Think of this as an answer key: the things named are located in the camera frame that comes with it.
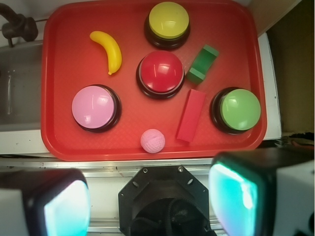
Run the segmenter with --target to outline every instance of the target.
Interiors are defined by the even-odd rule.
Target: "banana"
[[[93,31],[90,39],[103,46],[107,53],[108,74],[117,72],[122,65],[122,52],[116,40],[109,34],[102,31]]]

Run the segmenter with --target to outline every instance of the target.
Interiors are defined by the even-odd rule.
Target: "button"
[[[221,116],[226,125],[235,130],[248,130],[259,121],[261,114],[257,97],[245,89],[229,92],[221,104]]]
[[[167,51],[155,51],[143,58],[138,68],[138,84],[148,93],[175,95],[184,82],[181,61]]]
[[[149,14],[151,30],[159,37],[174,39],[185,33],[189,25],[186,10],[174,2],[161,2]]]
[[[72,101],[72,114],[82,128],[101,132],[117,123],[121,105],[112,89],[93,85],[81,89],[75,95]]]

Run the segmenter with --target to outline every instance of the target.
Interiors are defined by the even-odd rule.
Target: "wooden block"
[[[191,142],[195,136],[206,93],[191,89],[177,131],[177,138]]]

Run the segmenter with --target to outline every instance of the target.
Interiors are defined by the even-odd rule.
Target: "pink button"
[[[151,91],[166,93],[175,90],[184,79],[181,61],[167,51],[155,51],[148,54],[141,62],[142,83]]]
[[[88,86],[81,89],[72,101],[72,114],[79,125],[97,129],[106,125],[115,111],[113,97],[104,88]]]

